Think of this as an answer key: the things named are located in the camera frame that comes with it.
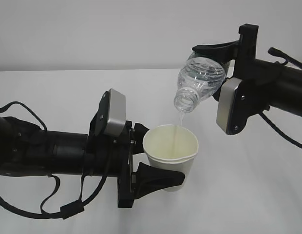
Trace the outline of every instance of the white wall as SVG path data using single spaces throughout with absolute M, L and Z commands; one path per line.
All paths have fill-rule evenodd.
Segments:
M 49 130 L 87 133 L 102 94 L 111 87 L 126 95 L 127 119 L 149 128 L 177 123 L 172 100 L 178 69 L 0 72 L 0 107 L 19 100 Z M 0 207 L 0 234 L 302 234 L 302 150 L 278 136 L 259 116 L 236 136 L 216 125 L 217 102 L 202 102 L 184 126 L 199 140 L 199 154 L 184 188 L 157 191 L 117 208 L 116 179 L 108 178 L 85 212 L 67 220 L 31 220 Z M 35 122 L 20 107 L 5 116 Z M 302 143 L 302 118 L 272 108 L 267 115 Z M 147 162 L 144 154 L 135 163 Z M 79 177 L 61 176 L 59 192 L 46 210 L 74 201 Z M 84 197 L 99 178 L 86 179 Z M 47 177 L 0 176 L 0 194 L 11 204 L 39 212 L 53 190 Z
M 244 23 L 302 61 L 302 0 L 0 0 L 0 71 L 177 68 Z

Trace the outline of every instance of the water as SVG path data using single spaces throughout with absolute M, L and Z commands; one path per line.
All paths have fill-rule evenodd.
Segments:
M 172 156 L 175 158 L 176 153 L 178 151 L 178 127 L 182 126 L 182 120 L 184 119 L 185 113 L 180 112 L 179 113 L 179 125 L 175 125 L 174 133 L 173 133 L 173 142 L 172 142 Z

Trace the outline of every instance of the black cable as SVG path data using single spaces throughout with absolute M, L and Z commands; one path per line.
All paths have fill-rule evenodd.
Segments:
M 106 182 L 106 179 L 108 177 L 108 171 L 110 168 L 110 162 L 111 162 L 111 157 L 108 158 L 106 165 L 105 165 L 105 170 L 104 173 L 101 177 L 101 180 L 97 186 L 97 188 L 95 189 L 95 191 L 85 200 L 82 202 L 83 206 L 88 205 L 100 192 L 100 190 L 102 189 L 104 183 Z M 1 196 L 0 196 L 0 206 L 2 206 L 4 209 L 26 217 L 26 218 L 33 218 L 33 219 L 56 219 L 56 218 L 62 218 L 62 213 L 61 212 L 56 212 L 56 213 L 43 213 L 43 214 L 37 214 L 37 213 L 32 213 L 32 212 L 28 212 L 28 211 L 23 211 L 21 209 L 18 209 L 12 205 L 10 205 L 9 203 L 7 203 Z
M 289 141 L 293 145 L 299 147 L 302 149 L 302 144 L 295 141 L 294 139 L 290 138 L 288 135 L 286 135 L 284 132 L 282 132 L 264 113 L 259 113 L 259 115 L 264 119 L 264 121 L 267 122 L 267 124 L 270 125 L 271 128 L 273 128 L 274 131 L 276 131 L 280 136 L 282 136 L 285 140 Z
M 46 203 L 46 201 L 47 201 L 48 199 L 50 199 L 53 195 L 55 195 L 56 192 L 58 192 L 58 190 L 59 190 L 59 188 L 60 188 L 60 179 L 59 179 L 59 177 L 56 176 L 56 175 L 50 175 L 49 177 L 54 178 L 56 184 L 55 184 L 55 188 L 54 188 L 53 192 L 52 192 L 48 197 L 46 197 L 46 198 L 42 201 L 42 203 L 40 204 L 40 206 L 39 206 L 40 211 L 41 211 L 42 214 L 48 214 L 48 212 L 44 211 L 43 206 L 44 206 L 44 204 Z
M 0 114 L 4 113 L 5 111 L 7 111 L 14 104 L 18 104 L 18 105 L 24 107 L 28 112 L 30 112 L 30 114 L 33 115 L 34 118 L 36 118 L 38 120 L 38 122 L 43 126 L 44 132 L 47 133 L 46 124 L 29 107 L 27 107 L 26 105 L 24 105 L 23 103 L 21 103 L 19 101 L 13 101 L 13 102 L 10 102 L 7 105 L 1 107 L 0 108 Z
M 106 162 L 106 166 L 103 172 L 103 175 L 101 177 L 101 180 L 97 186 L 97 188 L 95 189 L 95 191 L 85 200 L 83 201 L 83 206 L 86 206 L 87 204 L 89 204 L 100 192 L 100 190 L 102 189 L 104 183 L 106 182 L 106 179 L 108 177 L 108 172 L 110 169 L 110 163 L 111 163 L 111 156 L 108 157 L 107 162 Z

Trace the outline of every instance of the plastic water bottle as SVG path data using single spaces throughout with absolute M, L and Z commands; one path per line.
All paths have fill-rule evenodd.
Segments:
M 212 96 L 222 85 L 227 70 L 222 65 L 205 57 L 192 54 L 178 75 L 178 90 L 175 107 L 189 113 L 203 100 Z

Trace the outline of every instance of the gray wall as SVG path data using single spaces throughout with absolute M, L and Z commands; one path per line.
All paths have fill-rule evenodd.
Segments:
M 302 60 L 302 0 L 0 0 L 0 71 L 177 68 L 244 23 Z

